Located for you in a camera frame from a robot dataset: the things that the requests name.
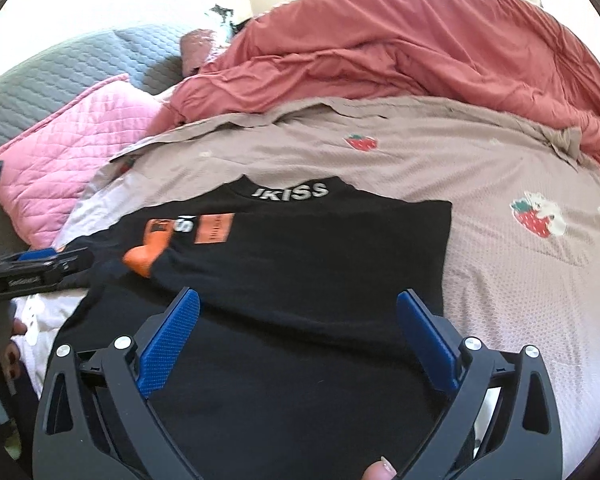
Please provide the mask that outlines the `left hand red nails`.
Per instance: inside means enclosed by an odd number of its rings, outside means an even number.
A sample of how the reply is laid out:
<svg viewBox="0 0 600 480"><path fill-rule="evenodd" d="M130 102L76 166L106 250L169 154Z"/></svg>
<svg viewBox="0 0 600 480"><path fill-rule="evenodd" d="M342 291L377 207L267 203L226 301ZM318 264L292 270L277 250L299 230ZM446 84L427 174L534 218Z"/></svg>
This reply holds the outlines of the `left hand red nails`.
<svg viewBox="0 0 600 480"><path fill-rule="evenodd" d="M27 331L27 325L19 318L15 318L12 322L12 336L23 336ZM5 347L4 358L6 359L6 364L3 366L5 376L17 379L20 376L20 351L12 340Z"/></svg>

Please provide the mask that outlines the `right hand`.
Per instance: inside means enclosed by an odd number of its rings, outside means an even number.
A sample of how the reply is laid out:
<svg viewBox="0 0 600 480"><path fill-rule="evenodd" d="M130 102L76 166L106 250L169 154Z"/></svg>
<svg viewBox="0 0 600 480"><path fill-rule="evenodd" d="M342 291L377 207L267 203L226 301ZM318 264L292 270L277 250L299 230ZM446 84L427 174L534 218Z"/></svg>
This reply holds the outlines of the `right hand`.
<svg viewBox="0 0 600 480"><path fill-rule="evenodd" d="M370 464L362 474L362 480L393 480L394 478L396 478L396 470L385 456Z"/></svg>

